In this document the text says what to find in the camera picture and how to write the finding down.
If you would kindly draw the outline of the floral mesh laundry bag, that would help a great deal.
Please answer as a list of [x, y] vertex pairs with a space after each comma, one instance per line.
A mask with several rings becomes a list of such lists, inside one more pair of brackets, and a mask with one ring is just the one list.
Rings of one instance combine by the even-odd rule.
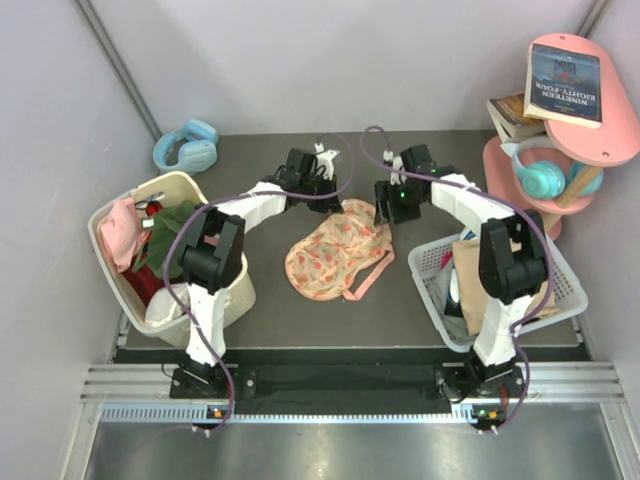
[[342, 207], [286, 255], [287, 279], [307, 299], [359, 301], [395, 260], [391, 229], [374, 224], [375, 207], [359, 199]]

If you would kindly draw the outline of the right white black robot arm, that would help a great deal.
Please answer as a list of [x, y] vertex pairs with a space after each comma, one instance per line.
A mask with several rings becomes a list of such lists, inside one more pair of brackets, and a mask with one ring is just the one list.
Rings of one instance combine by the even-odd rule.
[[463, 392], [492, 394], [511, 376], [517, 335], [527, 309], [553, 275], [540, 216], [479, 189], [452, 166], [439, 167], [426, 145], [383, 152], [377, 165], [391, 177], [374, 186], [375, 221], [399, 224], [421, 216], [429, 203], [452, 215], [479, 242], [477, 277], [488, 296], [482, 327], [465, 362]]

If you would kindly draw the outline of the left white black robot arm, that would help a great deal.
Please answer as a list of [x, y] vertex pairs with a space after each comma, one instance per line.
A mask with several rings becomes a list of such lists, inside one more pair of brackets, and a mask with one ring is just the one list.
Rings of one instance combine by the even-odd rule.
[[232, 374], [222, 360], [225, 305], [243, 272], [244, 237], [265, 220], [304, 203], [312, 211], [342, 210], [335, 163], [340, 152], [314, 145], [289, 151], [284, 165], [247, 192], [197, 207], [178, 232], [165, 259], [175, 260], [189, 294], [190, 334], [185, 356], [172, 374], [173, 399], [234, 397]]

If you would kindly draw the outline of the beige folded garment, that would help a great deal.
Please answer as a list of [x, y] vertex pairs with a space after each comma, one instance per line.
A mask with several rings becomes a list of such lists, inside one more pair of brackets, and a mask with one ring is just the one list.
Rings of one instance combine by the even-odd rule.
[[478, 335], [481, 331], [489, 301], [489, 295], [484, 290], [479, 277], [479, 250], [478, 238], [458, 240], [452, 244], [459, 303], [467, 330], [472, 336]]

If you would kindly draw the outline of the grey garment in basket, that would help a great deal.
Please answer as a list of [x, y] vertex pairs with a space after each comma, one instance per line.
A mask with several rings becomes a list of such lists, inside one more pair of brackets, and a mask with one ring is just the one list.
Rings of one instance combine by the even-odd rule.
[[469, 334], [459, 299], [451, 296], [451, 270], [442, 270], [427, 290], [444, 327], [446, 337], [457, 343], [470, 342], [473, 336]]

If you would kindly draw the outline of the blue headphones on table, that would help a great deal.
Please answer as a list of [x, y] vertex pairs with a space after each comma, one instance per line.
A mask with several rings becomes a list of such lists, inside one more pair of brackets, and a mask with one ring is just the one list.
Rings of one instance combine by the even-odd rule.
[[156, 142], [152, 158], [161, 174], [183, 172], [202, 173], [218, 160], [217, 130], [208, 123], [190, 119], [181, 128], [172, 130]]

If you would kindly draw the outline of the stacked paperback books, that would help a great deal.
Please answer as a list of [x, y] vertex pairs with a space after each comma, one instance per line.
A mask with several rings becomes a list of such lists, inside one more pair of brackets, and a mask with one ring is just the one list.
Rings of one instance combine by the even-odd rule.
[[523, 92], [489, 99], [486, 106], [503, 143], [518, 143], [546, 133], [542, 120], [524, 116]]

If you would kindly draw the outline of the teal headphones on shelf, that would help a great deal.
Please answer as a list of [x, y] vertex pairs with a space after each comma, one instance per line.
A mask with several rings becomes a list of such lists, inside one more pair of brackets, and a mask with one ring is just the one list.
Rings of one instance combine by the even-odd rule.
[[510, 163], [516, 178], [526, 194], [536, 199], [555, 199], [586, 167], [574, 161], [568, 174], [550, 160], [540, 160], [525, 166], [520, 154], [527, 150], [548, 148], [556, 150], [554, 143], [547, 136], [537, 136], [521, 142], [505, 142], [502, 151], [510, 157]]

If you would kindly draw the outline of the dark green garment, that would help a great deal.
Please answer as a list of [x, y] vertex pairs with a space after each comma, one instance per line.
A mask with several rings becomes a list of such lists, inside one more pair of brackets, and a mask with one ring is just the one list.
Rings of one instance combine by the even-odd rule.
[[200, 207], [190, 200], [163, 207], [152, 216], [140, 220], [145, 235], [142, 250], [134, 257], [132, 271], [148, 267], [156, 278], [164, 278], [164, 268], [169, 250], [186, 221]]

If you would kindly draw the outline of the pink garment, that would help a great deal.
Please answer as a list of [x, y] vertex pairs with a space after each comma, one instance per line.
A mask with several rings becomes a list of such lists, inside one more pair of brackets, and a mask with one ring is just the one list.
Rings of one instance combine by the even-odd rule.
[[147, 240], [147, 232], [142, 229], [132, 197], [121, 198], [113, 203], [99, 231], [104, 251], [118, 273], [130, 268]]

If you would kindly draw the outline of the red garment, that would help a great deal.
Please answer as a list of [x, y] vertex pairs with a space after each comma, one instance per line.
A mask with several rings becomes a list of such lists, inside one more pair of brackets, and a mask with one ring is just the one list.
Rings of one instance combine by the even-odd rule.
[[132, 267], [122, 273], [144, 306], [148, 306], [155, 293], [164, 287], [164, 281], [158, 278], [148, 265], [134, 271]]

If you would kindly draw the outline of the white perforated plastic basket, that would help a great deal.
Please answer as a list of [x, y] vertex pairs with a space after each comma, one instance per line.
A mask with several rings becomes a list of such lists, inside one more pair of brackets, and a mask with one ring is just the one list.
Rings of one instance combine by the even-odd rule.
[[436, 330], [456, 353], [486, 365], [515, 355], [516, 338], [584, 312], [588, 299], [549, 237], [492, 219], [409, 253], [411, 275]]

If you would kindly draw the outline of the pink tiered shelf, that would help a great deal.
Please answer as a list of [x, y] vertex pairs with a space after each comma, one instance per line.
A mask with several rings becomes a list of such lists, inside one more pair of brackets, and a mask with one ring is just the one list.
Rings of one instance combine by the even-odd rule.
[[524, 208], [533, 208], [543, 217], [545, 231], [555, 240], [562, 230], [562, 218], [585, 209], [593, 196], [580, 197], [578, 189], [606, 168], [621, 166], [639, 153], [639, 118], [622, 83], [615, 63], [597, 43], [568, 33], [552, 33], [534, 40], [536, 44], [562, 48], [600, 59], [603, 123], [595, 129], [559, 121], [547, 121], [546, 132], [559, 150], [529, 150], [523, 162], [528, 164], [546, 154], [564, 171], [573, 160], [586, 165], [557, 199], [530, 197], [519, 184], [510, 166], [510, 156], [500, 146], [497, 137], [489, 140], [483, 150], [484, 173], [489, 192]]

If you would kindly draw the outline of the Nineteen Eighty-Four book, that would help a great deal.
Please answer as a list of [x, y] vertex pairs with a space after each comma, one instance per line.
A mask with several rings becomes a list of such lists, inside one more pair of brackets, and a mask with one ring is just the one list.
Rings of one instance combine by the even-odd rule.
[[533, 43], [527, 63], [523, 115], [599, 128], [602, 124], [600, 59]]

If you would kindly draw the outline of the aluminium rail frame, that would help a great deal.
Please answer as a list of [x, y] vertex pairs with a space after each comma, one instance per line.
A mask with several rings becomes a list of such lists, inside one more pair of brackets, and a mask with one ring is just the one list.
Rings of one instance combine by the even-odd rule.
[[280, 340], [250, 319], [228, 370], [199, 380], [184, 351], [122, 320], [89, 367], [63, 477], [639, 475], [621, 380], [577, 319], [523, 332], [516, 377], [481, 391], [436, 332], [398, 341], [386, 328], [352, 346], [345, 329], [315, 341], [309, 329], [295, 339], [289, 320], [277, 326]]

